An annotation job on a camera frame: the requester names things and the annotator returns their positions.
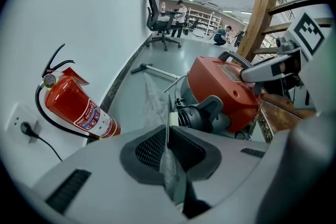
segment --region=fire extinguisher hose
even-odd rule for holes
[[[40,92],[42,90],[42,88],[44,87],[44,84],[43,82],[37,86],[36,88],[36,92],[35,92],[35,103],[36,103],[36,107],[37,107],[37,110],[38,112],[41,113],[42,117],[47,121],[49,122],[51,125],[59,128],[60,130],[62,131],[65,131],[65,132],[68,132],[70,134],[74,134],[74,135],[77,135],[77,136],[80,136],[80,137],[84,137],[84,138],[90,138],[90,139],[94,139],[94,140],[98,140],[99,138],[97,137],[94,137],[94,136],[88,136],[88,135],[85,135],[85,134],[82,134],[82,133],[79,133],[79,132],[76,132],[76,131],[73,131],[71,129],[68,129],[60,124],[58,124],[57,122],[53,121],[51,118],[49,118],[49,116],[43,111],[42,107],[41,107],[41,104],[40,104],[40,99],[39,99],[39,96],[40,96]]]

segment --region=white shirt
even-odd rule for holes
[[[184,17],[185,17],[185,15],[187,14],[188,9],[187,9],[186,6],[184,6],[183,8],[180,8],[178,11],[179,11],[180,13],[183,13],[183,16],[181,16],[181,14],[176,14],[176,16],[178,16],[178,15],[181,16],[180,18],[177,18],[176,21],[177,21],[178,23],[184,23]]]

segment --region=fire extinguisher label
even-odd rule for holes
[[[73,124],[97,136],[105,136],[112,128],[112,119],[89,99],[84,113]]]

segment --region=white shelving unit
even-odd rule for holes
[[[189,21],[194,23],[198,20],[196,28],[203,30],[204,36],[216,31],[221,19],[221,17],[189,8]]]

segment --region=wooden post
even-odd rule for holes
[[[254,51],[259,49],[265,37],[263,30],[269,27],[272,16],[268,10],[275,7],[277,0],[255,0],[252,15],[247,26],[247,33],[241,40],[237,53],[252,62]]]

